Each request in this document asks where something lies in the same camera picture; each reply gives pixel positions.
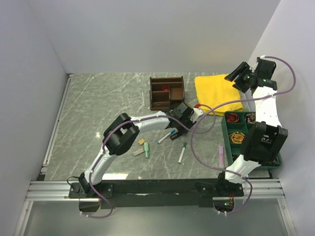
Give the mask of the blue cap white marker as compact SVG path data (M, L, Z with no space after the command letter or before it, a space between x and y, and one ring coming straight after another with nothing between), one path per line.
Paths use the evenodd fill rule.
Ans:
M169 138L173 133L175 132L175 129L168 132L164 137L162 137L157 144L160 145L162 142L164 142L167 138Z

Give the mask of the black purple highlighter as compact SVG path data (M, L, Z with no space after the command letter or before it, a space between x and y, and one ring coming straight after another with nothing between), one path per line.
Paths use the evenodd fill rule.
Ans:
M182 132L181 131L176 131L176 132L174 132L173 134L170 135L170 139L171 140L175 140L175 139L177 139L177 138L179 138L181 136L182 136Z

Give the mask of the green cap white marker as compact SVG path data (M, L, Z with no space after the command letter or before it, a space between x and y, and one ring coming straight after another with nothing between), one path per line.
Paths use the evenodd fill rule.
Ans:
M187 143L184 143L183 147L182 147L182 150L181 150L181 153L180 153L180 156L179 156L179 159L178 159L178 164L181 164L181 162L183 160L186 147L187 147Z

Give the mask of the pink eraser stick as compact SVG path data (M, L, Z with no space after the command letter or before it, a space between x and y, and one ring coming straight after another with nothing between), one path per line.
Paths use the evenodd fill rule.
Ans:
M219 146L219 168L224 168L224 147Z

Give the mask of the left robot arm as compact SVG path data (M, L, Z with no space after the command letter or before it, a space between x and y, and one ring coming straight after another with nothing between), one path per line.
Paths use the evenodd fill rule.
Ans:
M171 128L169 138L174 140L187 134L202 115L201 109L193 108L185 102L172 110L158 111L147 116L131 117L127 113L120 114L104 131L97 157L79 176L81 192L88 198L94 197L109 166L116 157L129 151L139 134Z

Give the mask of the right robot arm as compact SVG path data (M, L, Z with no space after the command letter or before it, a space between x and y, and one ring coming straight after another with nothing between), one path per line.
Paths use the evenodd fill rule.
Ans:
M242 179L254 169L273 162L288 137L288 130L282 127L277 113L279 93L276 81L272 80L276 69L274 60L272 56L260 56L254 66L242 62L225 77L234 82L237 90L251 90L255 122L241 143L240 155L218 176L216 190L222 196L237 190Z

